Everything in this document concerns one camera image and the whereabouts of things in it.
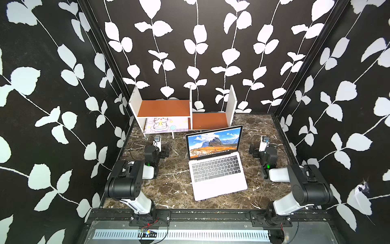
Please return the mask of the silver laptop computer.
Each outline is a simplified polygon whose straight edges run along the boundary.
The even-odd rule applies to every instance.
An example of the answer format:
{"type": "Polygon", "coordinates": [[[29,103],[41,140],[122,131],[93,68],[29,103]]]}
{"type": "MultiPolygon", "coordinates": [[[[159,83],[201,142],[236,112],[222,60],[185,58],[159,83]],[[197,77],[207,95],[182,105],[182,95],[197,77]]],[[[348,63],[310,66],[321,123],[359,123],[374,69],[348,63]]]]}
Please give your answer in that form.
{"type": "Polygon", "coordinates": [[[195,201],[248,189],[239,155],[243,126],[187,134],[195,201]]]}

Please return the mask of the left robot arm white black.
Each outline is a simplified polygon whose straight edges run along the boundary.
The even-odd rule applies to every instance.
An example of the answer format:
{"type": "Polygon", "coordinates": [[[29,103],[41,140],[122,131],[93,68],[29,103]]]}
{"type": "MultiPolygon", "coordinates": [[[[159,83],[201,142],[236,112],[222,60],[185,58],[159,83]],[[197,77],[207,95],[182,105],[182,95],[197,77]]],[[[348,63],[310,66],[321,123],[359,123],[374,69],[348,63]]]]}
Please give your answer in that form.
{"type": "Polygon", "coordinates": [[[150,145],[144,149],[144,161],[117,161],[105,185],[106,196],[129,206],[136,215],[155,220],[155,204],[142,192],[142,183],[158,177],[160,160],[169,153],[168,147],[150,145]]]}

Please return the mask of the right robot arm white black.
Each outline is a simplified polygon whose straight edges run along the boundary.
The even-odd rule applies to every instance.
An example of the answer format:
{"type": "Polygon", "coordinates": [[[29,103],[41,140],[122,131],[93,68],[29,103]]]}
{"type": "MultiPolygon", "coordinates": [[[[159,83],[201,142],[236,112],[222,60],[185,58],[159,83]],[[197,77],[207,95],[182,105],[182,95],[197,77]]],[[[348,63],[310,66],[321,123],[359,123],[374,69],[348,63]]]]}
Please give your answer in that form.
{"type": "Polygon", "coordinates": [[[320,206],[332,201],[333,192],[317,166],[292,164],[277,168],[277,149],[266,146],[264,142],[259,148],[251,144],[249,153],[259,159],[264,180],[290,184],[290,193],[270,203],[268,207],[270,217],[290,216],[303,208],[320,206]]]}

